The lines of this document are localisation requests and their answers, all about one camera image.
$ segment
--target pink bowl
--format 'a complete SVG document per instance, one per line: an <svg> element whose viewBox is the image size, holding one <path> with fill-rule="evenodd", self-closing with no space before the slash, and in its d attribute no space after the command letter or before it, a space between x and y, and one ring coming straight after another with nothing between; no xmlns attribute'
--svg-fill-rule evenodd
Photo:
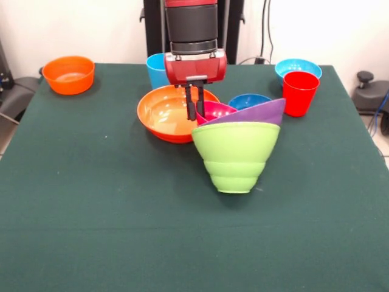
<svg viewBox="0 0 389 292"><path fill-rule="evenodd" d="M229 114L238 111L237 109L234 109L231 106L225 105L223 103L209 101L204 102L204 110L205 118L203 118L198 112L196 113L197 122L199 126L204 123L210 122L211 120L215 120L219 117L228 116Z"/></svg>

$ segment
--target bowl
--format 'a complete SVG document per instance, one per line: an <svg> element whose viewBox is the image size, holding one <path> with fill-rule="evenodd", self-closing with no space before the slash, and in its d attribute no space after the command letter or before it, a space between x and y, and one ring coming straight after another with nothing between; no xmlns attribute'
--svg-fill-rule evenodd
<svg viewBox="0 0 389 292"><path fill-rule="evenodd" d="M95 64L80 56L62 57L43 67L42 75L53 91L72 96L87 91L93 84Z"/></svg>
<svg viewBox="0 0 389 292"><path fill-rule="evenodd" d="M191 88L192 101L198 100L198 90ZM204 90L204 100L219 102L211 92ZM158 138L176 144L192 141L191 132L198 124L188 120L185 89L174 85L150 91L139 102L140 122Z"/></svg>
<svg viewBox="0 0 389 292"><path fill-rule="evenodd" d="M237 109L232 108L231 106L225 105L219 102L204 102L204 111L205 117L202 117L198 112L196 112L197 122L199 126L203 123L215 120L219 117L228 116L229 114L237 112Z"/></svg>
<svg viewBox="0 0 389 292"><path fill-rule="evenodd" d="M229 106L236 108L238 111L250 108L251 106L260 105L261 103L270 102L271 99L261 94L247 93L234 97Z"/></svg>
<svg viewBox="0 0 389 292"><path fill-rule="evenodd" d="M315 63L304 59L285 59L280 61L277 65L275 65L275 72L277 74L278 80L283 86L284 77L287 73L292 71L305 71L315 75L317 78L322 77L322 69L317 66Z"/></svg>
<svg viewBox="0 0 389 292"><path fill-rule="evenodd" d="M193 130L194 144L221 193L249 193L277 143L272 123L218 123Z"/></svg>
<svg viewBox="0 0 389 292"><path fill-rule="evenodd" d="M203 123L202 126L230 122L265 122L274 123L275 125L280 126L282 124L285 106L285 99L276 99L271 102L252 106L251 108L242 109L241 111L229 114L228 116L211 120L207 123Z"/></svg>

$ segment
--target black stand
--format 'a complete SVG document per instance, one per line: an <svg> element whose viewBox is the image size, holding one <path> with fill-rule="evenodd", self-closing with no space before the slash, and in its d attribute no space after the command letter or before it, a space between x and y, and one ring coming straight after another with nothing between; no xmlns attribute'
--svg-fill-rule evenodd
<svg viewBox="0 0 389 292"><path fill-rule="evenodd" d="M143 0L144 9L141 12L140 20L145 19L146 25L146 41L147 41L147 56L162 52L162 35L160 25L160 1L159 0ZM223 46L223 24L224 24L224 7L225 0L218 1L218 22L219 22L219 37L218 47ZM240 22L244 23L243 15L244 0L230 1L229 14L229 30L227 36L227 45L225 52L229 64L236 64L236 54L238 52L238 40ZM166 25L166 51L170 51L170 40Z"/></svg>

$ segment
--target cup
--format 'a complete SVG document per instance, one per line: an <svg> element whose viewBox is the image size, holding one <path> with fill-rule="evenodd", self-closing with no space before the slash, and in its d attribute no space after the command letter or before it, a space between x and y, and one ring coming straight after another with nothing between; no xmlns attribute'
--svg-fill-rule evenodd
<svg viewBox="0 0 389 292"><path fill-rule="evenodd" d="M170 85L165 69L165 54L161 53L148 57L146 65L153 89Z"/></svg>
<svg viewBox="0 0 389 292"><path fill-rule="evenodd" d="M320 80L305 71L292 71L284 77L285 113L292 117L305 116L311 106Z"/></svg>

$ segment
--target black cable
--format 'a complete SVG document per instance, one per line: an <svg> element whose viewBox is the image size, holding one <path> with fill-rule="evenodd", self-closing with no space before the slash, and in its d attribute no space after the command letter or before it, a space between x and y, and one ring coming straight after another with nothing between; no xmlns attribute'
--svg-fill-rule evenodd
<svg viewBox="0 0 389 292"><path fill-rule="evenodd" d="M253 60L253 59L262 59L262 60L264 60L264 61L267 61L267 62L270 64L270 61L267 60L267 59L265 59L265 58L263 58L263 57L251 57L251 58L247 58L247 59L243 60L243 61L240 62L238 65L242 65L243 63L245 63L245 62L247 62L247 61L249 61L249 60Z"/></svg>
<svg viewBox="0 0 389 292"><path fill-rule="evenodd" d="M274 45L272 41L272 34L270 33L270 4L272 3L272 0L269 0L269 4L267 5L267 33L269 34L269 41L270 45L272 46L272 49L270 51L270 64L272 63L272 56L273 56L273 51L274 51Z"/></svg>
<svg viewBox="0 0 389 292"><path fill-rule="evenodd" d="M261 45L261 57L263 56L264 46L265 46L265 13L266 13L266 3L267 0L263 1L262 9L262 45Z"/></svg>

